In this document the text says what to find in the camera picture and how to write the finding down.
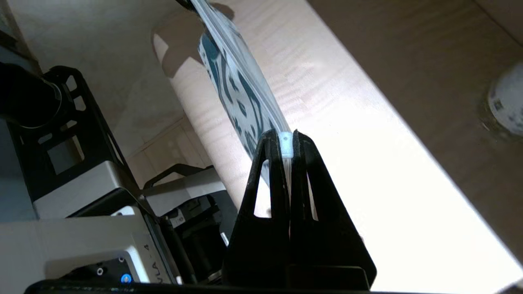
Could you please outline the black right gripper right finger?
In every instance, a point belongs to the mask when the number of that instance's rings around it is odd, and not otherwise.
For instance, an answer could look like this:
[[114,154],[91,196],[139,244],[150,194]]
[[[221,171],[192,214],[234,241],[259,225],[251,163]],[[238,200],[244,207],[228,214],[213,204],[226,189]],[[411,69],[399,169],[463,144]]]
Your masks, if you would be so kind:
[[370,290],[377,268],[315,143],[293,132],[289,286]]

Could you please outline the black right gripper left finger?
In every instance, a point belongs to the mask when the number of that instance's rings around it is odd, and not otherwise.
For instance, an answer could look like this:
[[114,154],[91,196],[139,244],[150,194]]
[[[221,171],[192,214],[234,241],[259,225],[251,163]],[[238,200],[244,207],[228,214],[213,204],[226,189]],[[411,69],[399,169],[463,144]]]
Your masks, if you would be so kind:
[[[271,217],[255,215],[263,162],[269,165]],[[290,200],[278,132],[258,142],[223,262],[226,286],[285,286],[289,264]]]

